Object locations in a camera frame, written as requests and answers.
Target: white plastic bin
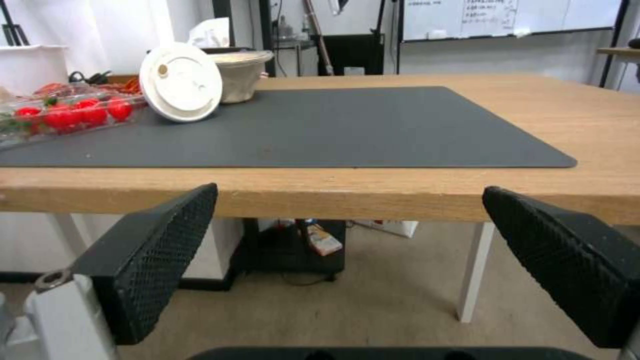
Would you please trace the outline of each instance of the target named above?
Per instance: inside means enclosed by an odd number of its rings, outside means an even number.
[[[49,83],[66,83],[65,47],[1,46],[0,86],[14,95],[30,95]]]

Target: textured rubber pad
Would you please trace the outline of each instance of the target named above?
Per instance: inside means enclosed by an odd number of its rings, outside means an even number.
[[[583,333],[598,347],[622,347],[640,315],[640,248],[589,214],[497,187],[485,189],[483,204],[516,258]]]

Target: tissue box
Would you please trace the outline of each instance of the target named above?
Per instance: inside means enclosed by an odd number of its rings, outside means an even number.
[[[417,221],[397,221],[397,220],[354,220],[356,224],[372,227],[374,229],[386,231],[388,233],[412,238]]]

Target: white table leg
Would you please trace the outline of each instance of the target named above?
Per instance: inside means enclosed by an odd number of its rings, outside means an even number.
[[[458,302],[458,319],[462,323],[470,323],[474,314],[480,282],[484,273],[484,264],[489,255],[494,230],[495,225],[493,222],[476,225],[474,240],[467,259],[465,279],[462,283],[462,291]]]
[[[84,253],[87,246],[71,214],[48,213],[47,218],[71,258],[75,259]]]

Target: metal bolt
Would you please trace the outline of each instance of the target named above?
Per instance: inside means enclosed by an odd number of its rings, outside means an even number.
[[[64,285],[73,279],[69,269],[56,270],[40,276],[36,280],[35,288],[37,293],[43,293],[58,286]]]

